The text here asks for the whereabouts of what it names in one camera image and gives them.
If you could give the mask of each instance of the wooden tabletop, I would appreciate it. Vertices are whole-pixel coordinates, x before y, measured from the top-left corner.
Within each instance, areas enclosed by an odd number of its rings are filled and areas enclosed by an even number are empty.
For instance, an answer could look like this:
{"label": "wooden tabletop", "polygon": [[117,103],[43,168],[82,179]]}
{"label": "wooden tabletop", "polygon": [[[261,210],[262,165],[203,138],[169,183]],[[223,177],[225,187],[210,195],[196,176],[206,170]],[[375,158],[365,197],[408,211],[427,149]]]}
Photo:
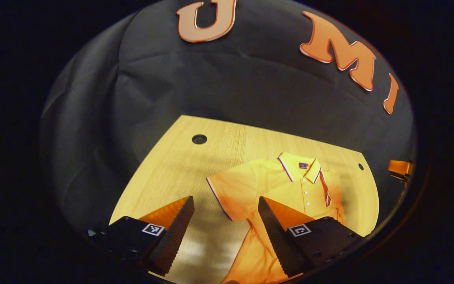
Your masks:
{"label": "wooden tabletop", "polygon": [[[207,136],[205,144],[192,142],[199,134]],[[229,220],[206,177],[252,160],[276,159],[284,151],[317,158],[323,167],[339,172],[346,226],[361,236],[371,233],[380,203],[362,153],[295,135],[186,115],[169,128],[134,173],[110,224],[123,216],[140,218],[194,196],[195,213],[164,279],[178,284],[220,283],[250,225],[246,220]]]}

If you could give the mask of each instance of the orange letter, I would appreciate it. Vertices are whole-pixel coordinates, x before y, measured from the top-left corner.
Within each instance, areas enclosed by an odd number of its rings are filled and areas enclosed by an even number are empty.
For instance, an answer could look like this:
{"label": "orange letter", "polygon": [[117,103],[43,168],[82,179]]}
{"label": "orange letter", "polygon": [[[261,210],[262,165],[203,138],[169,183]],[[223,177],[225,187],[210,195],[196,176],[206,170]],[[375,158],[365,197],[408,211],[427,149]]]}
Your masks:
{"label": "orange letter", "polygon": [[346,70],[358,60],[357,67],[350,71],[350,76],[364,89],[371,91],[374,60],[376,59],[371,50],[360,41],[355,41],[350,45],[332,23],[307,11],[303,11],[303,13],[313,22],[313,34],[309,43],[301,44],[301,52],[323,63],[330,63],[332,56],[328,52],[328,46],[329,43],[332,43],[337,68],[341,71]]}
{"label": "orange letter", "polygon": [[216,20],[207,28],[199,28],[196,25],[197,9],[204,2],[195,2],[179,9],[178,33],[180,37],[191,43],[211,41],[227,34],[234,25],[236,16],[236,0],[211,0],[216,3]]}
{"label": "orange letter", "polygon": [[388,73],[390,76],[390,92],[388,94],[388,97],[384,100],[383,102],[383,107],[385,108],[385,111],[388,114],[393,113],[393,105],[395,104],[395,99],[397,98],[397,91],[398,91],[398,84],[397,81],[395,81],[395,78]]}

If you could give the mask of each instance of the shirt collar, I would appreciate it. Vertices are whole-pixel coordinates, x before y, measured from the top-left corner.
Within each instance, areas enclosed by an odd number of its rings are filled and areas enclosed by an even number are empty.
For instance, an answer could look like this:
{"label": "shirt collar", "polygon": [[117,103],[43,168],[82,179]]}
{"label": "shirt collar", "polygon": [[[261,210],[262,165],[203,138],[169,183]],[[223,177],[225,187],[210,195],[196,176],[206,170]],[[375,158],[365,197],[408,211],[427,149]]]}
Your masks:
{"label": "shirt collar", "polygon": [[317,159],[306,158],[291,153],[283,152],[278,157],[290,181],[296,178],[306,178],[315,183],[321,171],[320,163]]}

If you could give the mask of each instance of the polo shirt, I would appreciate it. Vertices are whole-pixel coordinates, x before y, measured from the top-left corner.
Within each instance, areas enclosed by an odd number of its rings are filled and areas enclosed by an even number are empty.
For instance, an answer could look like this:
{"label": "polo shirt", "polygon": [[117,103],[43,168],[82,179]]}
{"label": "polo shirt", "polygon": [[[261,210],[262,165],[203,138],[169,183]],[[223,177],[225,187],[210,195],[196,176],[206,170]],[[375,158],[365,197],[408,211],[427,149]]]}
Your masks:
{"label": "polo shirt", "polygon": [[254,160],[215,173],[207,182],[232,221],[247,219],[251,225],[222,283],[280,283],[289,279],[258,213],[260,196],[314,219],[328,216],[346,225],[339,174],[322,168],[314,158],[283,152],[277,159]]}

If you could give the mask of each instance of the black cloth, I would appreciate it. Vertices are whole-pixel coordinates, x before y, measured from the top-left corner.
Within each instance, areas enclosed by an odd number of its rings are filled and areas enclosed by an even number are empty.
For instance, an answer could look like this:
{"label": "black cloth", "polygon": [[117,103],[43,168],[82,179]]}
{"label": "black cloth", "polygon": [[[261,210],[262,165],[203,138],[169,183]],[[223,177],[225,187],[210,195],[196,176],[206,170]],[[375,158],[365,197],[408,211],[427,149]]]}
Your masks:
{"label": "black cloth", "polygon": [[[164,0],[135,12],[87,43],[52,87],[41,119],[41,158],[49,188],[77,229],[103,228],[127,182],[182,114],[290,133],[360,151],[376,181],[380,221],[403,185],[389,160],[414,160],[416,128],[404,83],[364,38],[297,2],[238,1],[232,30],[207,43],[178,35],[176,11],[194,0]],[[216,6],[198,11],[211,25]],[[335,60],[299,51],[310,11],[359,40],[377,59],[374,89],[355,83]],[[383,101],[398,80],[394,113]]]}

